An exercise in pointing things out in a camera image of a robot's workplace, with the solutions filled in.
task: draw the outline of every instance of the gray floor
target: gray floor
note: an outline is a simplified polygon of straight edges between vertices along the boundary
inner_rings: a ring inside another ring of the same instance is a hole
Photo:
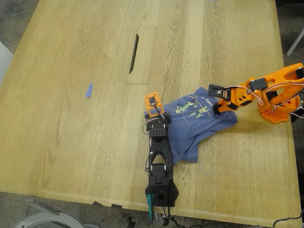
[[[0,0],[0,42],[2,42],[12,53],[15,52],[26,25],[35,9],[38,0]],[[286,53],[296,36],[302,30],[304,23],[304,4],[285,5],[278,9],[282,49]],[[304,39],[296,47],[290,57],[284,55],[285,65],[302,62],[304,63]],[[294,143],[297,161],[304,164],[302,151],[304,144],[300,142],[303,138],[304,120],[298,120],[293,124]],[[14,225],[35,212],[34,209],[24,204],[24,196],[0,192],[0,228],[12,228]],[[126,227],[126,219],[131,216],[136,222],[136,227],[162,227],[162,222],[147,220],[148,214],[141,211],[126,209],[114,209],[103,206],[94,206],[64,202],[59,200],[41,199],[55,209],[71,212],[75,208],[80,211],[80,219],[84,223],[92,223],[102,228]],[[176,217],[183,226],[189,227],[200,224],[200,219]],[[223,225],[210,225],[209,228],[242,228],[245,225],[226,223]]]

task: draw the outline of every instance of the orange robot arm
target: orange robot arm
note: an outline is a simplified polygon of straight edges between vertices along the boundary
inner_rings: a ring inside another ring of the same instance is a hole
[[[289,113],[300,105],[299,93],[303,88],[304,69],[298,63],[258,79],[250,78],[240,86],[223,88],[210,84],[209,95],[221,98],[213,106],[216,114],[236,111],[257,98],[261,115],[279,123],[287,121]]]

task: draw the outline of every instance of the wooden table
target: wooden table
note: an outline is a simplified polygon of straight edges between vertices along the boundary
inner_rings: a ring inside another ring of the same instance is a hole
[[[282,67],[274,0],[40,0],[0,88],[0,191],[148,210],[144,95],[166,104]],[[291,124],[254,104],[237,116],[197,164],[174,167],[174,215],[271,226],[300,214]]]

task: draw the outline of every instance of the blue object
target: blue object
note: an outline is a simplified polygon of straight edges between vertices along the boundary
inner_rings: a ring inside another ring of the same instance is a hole
[[[238,119],[234,112],[214,115],[212,106],[218,100],[200,87],[193,94],[181,97],[164,106],[171,116],[168,135],[173,164],[180,160],[198,162],[199,142],[217,131],[234,126]]]
[[[91,97],[92,89],[93,89],[93,83],[91,83],[91,84],[89,85],[89,88],[87,89],[87,92],[86,92],[86,94],[85,94],[87,98],[90,98],[90,97]]]

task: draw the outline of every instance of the chair leg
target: chair leg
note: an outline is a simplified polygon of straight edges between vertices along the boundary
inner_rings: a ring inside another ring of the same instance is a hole
[[[294,43],[292,44],[292,46],[289,48],[289,50],[287,51],[286,55],[290,56],[291,53],[293,52],[293,50],[295,49],[295,47],[298,45],[298,43],[300,42],[300,40],[302,39],[302,37],[304,36],[304,29],[301,31],[301,33],[298,35],[298,37],[295,39]]]

